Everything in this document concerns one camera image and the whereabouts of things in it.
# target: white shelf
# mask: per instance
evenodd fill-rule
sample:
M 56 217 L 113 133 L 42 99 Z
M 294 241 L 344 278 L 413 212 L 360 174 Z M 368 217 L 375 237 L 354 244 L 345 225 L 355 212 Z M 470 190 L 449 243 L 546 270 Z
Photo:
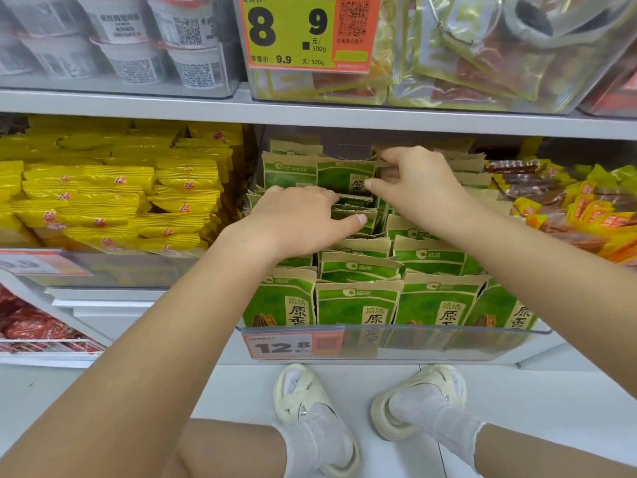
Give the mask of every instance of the white shelf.
M 257 102 L 246 83 L 224 100 L 0 90 L 0 112 L 637 140 L 637 120 Z

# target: yellow price tag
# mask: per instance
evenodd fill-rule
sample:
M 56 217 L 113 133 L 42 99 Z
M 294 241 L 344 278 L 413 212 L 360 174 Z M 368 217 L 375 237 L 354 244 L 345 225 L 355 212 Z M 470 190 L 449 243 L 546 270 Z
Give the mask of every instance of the yellow price tag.
M 248 64 L 366 74 L 380 0 L 240 0 Z

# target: white sock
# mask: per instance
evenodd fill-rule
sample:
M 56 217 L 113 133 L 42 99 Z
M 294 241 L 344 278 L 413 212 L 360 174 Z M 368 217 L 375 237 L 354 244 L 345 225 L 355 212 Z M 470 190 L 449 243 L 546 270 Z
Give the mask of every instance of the white sock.
M 293 392 L 300 377 L 300 371 L 288 372 L 283 392 Z M 284 478 L 293 478 L 324 465 L 347 466 L 354 454 L 354 444 L 346 433 L 345 423 L 324 404 L 314 404 L 297 422 L 275 428 L 283 436 L 287 452 Z
M 437 385 L 419 384 L 394 394 L 389 411 L 394 418 L 431 435 L 475 471 L 476 437 L 486 423 L 451 405 Z

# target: hand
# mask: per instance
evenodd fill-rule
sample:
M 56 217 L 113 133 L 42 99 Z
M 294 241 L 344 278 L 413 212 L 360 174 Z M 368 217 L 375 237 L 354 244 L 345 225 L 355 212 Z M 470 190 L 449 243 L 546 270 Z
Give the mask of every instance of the hand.
M 365 186 L 393 205 L 401 216 L 439 238 L 453 240 L 462 223 L 482 208 L 458 183 L 445 157 L 423 147 L 387 149 L 382 159 L 397 168 Z
M 310 255 L 361 230 L 367 216 L 333 220 L 334 191 L 318 186 L 271 187 L 251 214 L 228 226 L 220 235 L 258 248 L 275 265 L 283 259 Z

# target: cream sandal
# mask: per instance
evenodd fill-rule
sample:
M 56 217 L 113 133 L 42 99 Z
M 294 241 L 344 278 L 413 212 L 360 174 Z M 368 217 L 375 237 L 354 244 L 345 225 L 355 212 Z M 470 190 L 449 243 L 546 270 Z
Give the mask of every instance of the cream sandal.
M 389 400 L 399 391 L 419 384 L 433 384 L 440 389 L 440 392 L 451 405 L 464 409 L 467 402 L 467 387 L 464 379 L 460 383 L 461 393 L 458 395 L 454 385 L 454 375 L 452 371 L 456 369 L 445 364 L 433 364 L 426 367 L 413 377 L 384 393 L 378 394 L 374 402 L 371 403 L 371 422 L 374 423 L 379 435 L 388 441 L 400 441 L 418 434 L 418 428 L 397 420 L 389 412 Z
M 301 378 L 299 379 L 294 391 L 291 394 L 284 396 L 283 385 L 285 383 L 285 375 L 290 369 L 300 371 Z M 325 392 L 325 389 L 317 375 L 303 364 L 290 364 L 283 370 L 279 378 L 276 380 L 273 397 L 276 415 L 284 423 L 298 421 L 299 418 L 301 416 L 305 416 L 307 411 L 310 410 L 316 403 L 322 403 L 336 413 L 334 405 L 329 400 L 329 397 L 327 397 L 327 393 Z M 345 468 L 340 468 L 334 465 L 321 466 L 320 470 L 328 477 L 347 478 L 351 476 L 361 464 L 361 450 L 349 428 L 347 428 L 347 435 L 354 444 L 352 460 Z

